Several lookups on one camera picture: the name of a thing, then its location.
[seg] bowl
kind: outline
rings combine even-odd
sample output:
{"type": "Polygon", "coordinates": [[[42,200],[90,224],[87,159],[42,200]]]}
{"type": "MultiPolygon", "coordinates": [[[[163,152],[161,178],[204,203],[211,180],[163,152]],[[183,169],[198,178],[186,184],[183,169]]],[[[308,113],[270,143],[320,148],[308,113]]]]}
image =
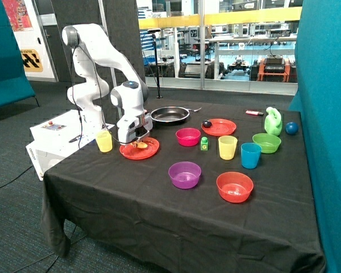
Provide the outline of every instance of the bowl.
{"type": "Polygon", "coordinates": [[[252,137],[252,141],[259,144],[263,154],[272,154],[278,150],[282,140],[276,135],[260,133],[252,137]]]}
{"type": "Polygon", "coordinates": [[[178,162],[169,168],[168,174],[174,186],[190,189],[197,185],[201,168],[193,162],[178,162]]]}
{"type": "Polygon", "coordinates": [[[231,203],[244,202],[254,188],[252,180],[240,172],[224,172],[216,184],[221,197],[231,203]]]}
{"type": "Polygon", "coordinates": [[[201,132],[195,128],[183,128],[176,132],[176,137],[180,145],[190,147],[198,144],[201,132]]]}

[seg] pink bowl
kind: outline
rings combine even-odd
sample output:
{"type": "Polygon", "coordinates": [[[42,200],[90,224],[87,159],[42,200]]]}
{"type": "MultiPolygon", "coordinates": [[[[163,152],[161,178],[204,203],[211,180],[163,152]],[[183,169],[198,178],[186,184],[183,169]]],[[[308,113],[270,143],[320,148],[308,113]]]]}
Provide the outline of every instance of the pink bowl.
{"type": "Polygon", "coordinates": [[[195,128],[183,128],[176,132],[176,137],[182,146],[195,146],[201,138],[201,132],[195,128]]]}

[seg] blue cup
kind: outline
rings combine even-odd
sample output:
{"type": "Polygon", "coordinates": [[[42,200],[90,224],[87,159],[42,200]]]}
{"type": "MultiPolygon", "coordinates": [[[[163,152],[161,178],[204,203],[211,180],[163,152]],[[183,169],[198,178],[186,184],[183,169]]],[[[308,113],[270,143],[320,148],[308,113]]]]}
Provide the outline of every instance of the blue cup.
{"type": "Polygon", "coordinates": [[[241,145],[241,164],[246,169],[254,169],[260,158],[261,147],[256,143],[241,145]]]}

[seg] frying pan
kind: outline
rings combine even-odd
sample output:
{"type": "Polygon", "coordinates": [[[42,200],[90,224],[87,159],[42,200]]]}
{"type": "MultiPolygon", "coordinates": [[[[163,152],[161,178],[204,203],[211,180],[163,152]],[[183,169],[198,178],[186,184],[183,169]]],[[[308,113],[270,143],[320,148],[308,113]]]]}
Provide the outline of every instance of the frying pan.
{"type": "Polygon", "coordinates": [[[151,112],[152,120],[164,124],[183,122],[189,116],[189,110],[178,106],[166,106],[151,112]]]}

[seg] red marker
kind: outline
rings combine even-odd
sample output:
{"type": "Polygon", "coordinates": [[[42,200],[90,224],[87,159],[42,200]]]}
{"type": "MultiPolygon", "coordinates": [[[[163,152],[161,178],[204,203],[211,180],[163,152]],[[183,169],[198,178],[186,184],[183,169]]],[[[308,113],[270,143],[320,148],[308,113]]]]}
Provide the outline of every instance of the red marker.
{"type": "Polygon", "coordinates": [[[250,110],[247,110],[245,113],[247,113],[249,115],[264,115],[264,113],[262,113],[262,112],[250,111],[250,110]]]}

